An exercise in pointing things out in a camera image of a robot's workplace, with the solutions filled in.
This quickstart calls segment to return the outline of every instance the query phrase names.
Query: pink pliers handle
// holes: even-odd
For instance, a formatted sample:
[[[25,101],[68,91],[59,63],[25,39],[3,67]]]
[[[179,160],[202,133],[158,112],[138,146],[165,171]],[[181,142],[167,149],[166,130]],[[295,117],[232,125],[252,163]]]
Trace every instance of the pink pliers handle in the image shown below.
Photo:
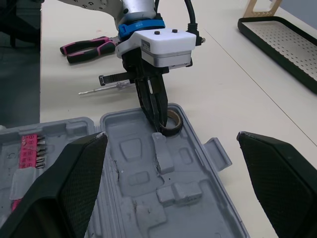
[[[117,38],[102,36],[92,40],[70,43],[61,47],[60,52],[63,55],[67,55],[67,60],[69,63],[79,63],[114,52],[117,41]]]

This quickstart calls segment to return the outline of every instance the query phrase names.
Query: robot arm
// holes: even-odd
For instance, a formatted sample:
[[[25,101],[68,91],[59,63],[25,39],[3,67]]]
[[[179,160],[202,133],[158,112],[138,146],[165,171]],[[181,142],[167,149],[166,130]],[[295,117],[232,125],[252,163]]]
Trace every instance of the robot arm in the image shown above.
[[[156,16],[153,0],[60,0],[64,3],[89,10],[102,11],[111,15],[115,25],[142,19],[153,19]]]
[[[60,0],[62,2],[99,10],[110,14],[120,39],[116,54],[122,59],[126,73],[100,76],[102,86],[130,80],[135,83],[141,108],[156,131],[171,136],[182,128],[182,118],[167,108],[167,95],[162,75],[170,69],[192,66],[191,52],[204,39],[191,0],[185,0],[190,23],[187,31],[165,28],[157,13],[159,0]],[[175,128],[167,128],[167,118],[175,121]]]

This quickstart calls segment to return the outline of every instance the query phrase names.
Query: gray plastic case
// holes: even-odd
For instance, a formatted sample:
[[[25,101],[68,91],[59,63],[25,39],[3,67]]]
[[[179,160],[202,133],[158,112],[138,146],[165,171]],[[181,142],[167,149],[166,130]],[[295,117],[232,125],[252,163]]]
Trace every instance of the gray plastic case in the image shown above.
[[[220,142],[212,138],[202,145],[183,110],[169,107],[184,120],[180,134],[169,138],[153,133],[141,109],[104,115],[100,127],[78,118],[0,131],[0,222],[11,212],[22,135],[46,137],[41,174],[66,144],[105,131],[109,143],[85,238],[248,238],[217,175],[231,165]]]

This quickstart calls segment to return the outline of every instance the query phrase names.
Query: black cable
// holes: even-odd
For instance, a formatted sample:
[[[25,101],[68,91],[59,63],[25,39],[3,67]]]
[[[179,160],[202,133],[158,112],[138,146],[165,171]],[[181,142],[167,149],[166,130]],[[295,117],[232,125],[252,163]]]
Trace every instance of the black cable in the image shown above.
[[[159,0],[155,0],[155,12],[158,12]]]
[[[190,23],[195,24],[196,23],[196,17],[195,17],[195,11],[192,5],[192,1],[191,0],[185,0],[186,3],[186,7],[188,10],[188,14],[189,14],[189,19],[190,19]]]

